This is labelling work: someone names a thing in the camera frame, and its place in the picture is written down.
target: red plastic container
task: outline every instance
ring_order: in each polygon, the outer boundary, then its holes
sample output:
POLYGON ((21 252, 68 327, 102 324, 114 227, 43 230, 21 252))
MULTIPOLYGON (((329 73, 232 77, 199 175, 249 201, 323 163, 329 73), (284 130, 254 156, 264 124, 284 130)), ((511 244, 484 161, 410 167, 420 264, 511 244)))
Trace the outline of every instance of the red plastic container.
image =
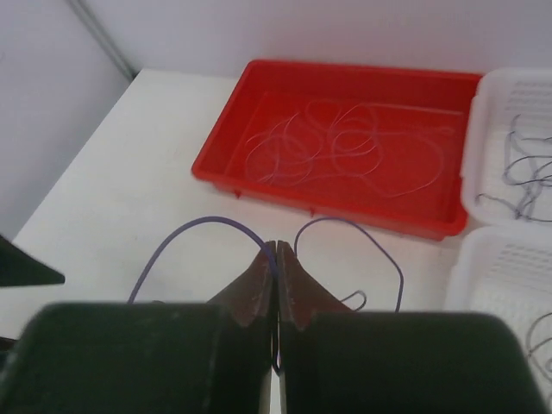
POLYGON ((256 60, 192 172, 249 196, 441 240, 480 75, 256 60))

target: white plastic basket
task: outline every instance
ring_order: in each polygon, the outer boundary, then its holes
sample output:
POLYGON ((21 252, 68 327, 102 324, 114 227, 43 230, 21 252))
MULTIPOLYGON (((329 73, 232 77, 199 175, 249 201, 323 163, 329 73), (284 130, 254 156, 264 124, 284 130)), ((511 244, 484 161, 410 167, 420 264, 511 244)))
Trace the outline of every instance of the white plastic basket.
MULTIPOLYGON (((468 213, 484 224, 519 225, 518 221, 512 223, 513 214, 504 205, 484 198, 476 201, 481 193, 513 203, 523 195, 521 187, 512 187, 502 180, 505 138, 516 116, 521 133, 552 135, 552 70, 499 69, 480 81, 467 128, 461 200, 468 213)), ((550 210, 552 191, 546 191, 539 198, 535 215, 545 215, 550 210)))
MULTIPOLYGON (((529 354, 528 348, 552 336, 552 317, 547 317, 532 331, 531 344, 526 343, 532 324, 552 312, 552 227, 515 220, 501 203, 478 200, 485 193, 515 204, 523 196, 521 188, 503 180, 508 162, 505 139, 514 118, 516 131, 525 136, 552 136, 552 70, 500 69, 480 81, 467 131, 461 199, 468 213, 489 227, 476 229, 462 243, 445 310, 500 317, 529 354)), ((552 218, 552 188, 543 192, 534 212, 535 216, 547 213, 552 218)), ((552 341, 540 347, 534 358, 530 365, 551 406, 552 384, 534 361, 547 368, 552 341)), ((552 360, 548 367, 552 378, 552 360)))
MULTIPOLYGON (((448 311, 477 311, 502 319, 526 355, 552 336, 552 235, 548 229, 495 226, 476 229, 462 243, 445 299, 448 311)), ((552 408, 552 385, 536 367, 549 371, 552 342, 530 359, 536 382, 552 408)))

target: table surface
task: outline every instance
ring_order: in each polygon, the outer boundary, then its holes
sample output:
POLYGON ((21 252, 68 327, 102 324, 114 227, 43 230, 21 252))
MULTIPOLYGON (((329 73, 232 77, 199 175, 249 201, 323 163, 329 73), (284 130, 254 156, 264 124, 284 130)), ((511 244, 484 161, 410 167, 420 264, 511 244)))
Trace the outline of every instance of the table surface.
MULTIPOLYGON (((144 70, 23 227, 15 244, 66 276, 63 286, 0 290, 0 336, 18 337, 46 303, 125 300, 155 248, 199 216, 227 216, 264 240, 292 242, 311 218, 218 192, 191 164, 236 83, 144 70)), ((404 310, 440 310, 461 237, 442 242, 368 229, 405 274, 404 310)), ((190 229, 163 253, 139 301, 204 301, 257 253, 220 224, 190 229)), ((305 269, 338 298, 362 289, 366 309, 394 308, 398 275, 358 230, 324 222, 301 237, 305 269)), ((358 303, 352 300, 351 307, 358 303)), ((273 392, 272 411, 279 411, 273 392)))

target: purple wire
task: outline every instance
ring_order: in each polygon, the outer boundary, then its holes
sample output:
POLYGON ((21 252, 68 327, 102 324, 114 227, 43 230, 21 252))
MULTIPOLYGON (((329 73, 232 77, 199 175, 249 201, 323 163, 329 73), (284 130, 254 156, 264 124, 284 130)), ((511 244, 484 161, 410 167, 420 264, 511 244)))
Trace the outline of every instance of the purple wire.
POLYGON ((270 273, 272 274, 272 276, 274 278, 278 277, 278 267, 276 266, 276 259, 274 258, 273 252, 268 248, 265 242, 263 242, 262 239, 255 234, 255 232, 253 232, 253 230, 237 222, 236 220, 232 220, 231 218, 220 217, 220 216, 200 217, 200 218, 196 218, 195 220, 191 220, 190 222, 178 227, 159 245, 159 247, 155 250, 154 254, 152 255, 151 259, 147 262, 146 266, 144 267, 144 270, 142 270, 140 277, 136 281, 135 287, 132 289, 132 292, 130 293, 130 296, 129 296, 129 300, 127 301, 128 304, 134 303, 136 296, 138 295, 138 291, 140 290, 142 284, 144 283, 144 280, 146 280, 147 274, 149 273, 150 270, 152 270, 152 267, 154 266, 155 262, 157 261, 157 259, 159 259, 159 256, 161 256, 161 253, 163 253, 163 250, 165 250, 165 248, 169 245, 169 243, 172 242, 178 235, 182 234, 186 230, 191 229, 192 227, 195 227, 203 223, 227 224, 248 235, 255 243, 259 245, 260 249, 267 255, 268 265, 270 267, 270 273))
POLYGON ((295 252, 295 256, 297 257, 297 245, 298 245, 299 237, 301 236, 301 234, 305 230, 307 230, 312 224, 318 223, 318 222, 326 222, 326 221, 342 222, 342 223, 346 223, 346 224, 349 224, 349 225, 355 227, 363 235, 365 235, 368 239, 370 239, 370 241, 376 246, 376 248, 378 248, 380 250, 380 252, 383 253, 385 255, 385 257, 387 259, 389 259, 389 261, 395 266, 395 269, 397 269, 398 279, 399 279, 399 282, 398 282, 398 295, 397 295, 397 303, 395 305, 395 311, 396 312, 400 311, 400 304, 403 300, 403 288, 405 287, 405 276, 403 275, 403 271, 400 269, 397 262, 391 257, 391 255, 388 254, 387 251, 384 248, 382 248, 381 245, 367 231, 365 231, 357 223, 351 222, 350 220, 347 220, 345 218, 339 218, 339 217, 320 217, 320 218, 316 218, 314 220, 309 221, 295 235, 295 242, 293 243, 293 252, 295 252))

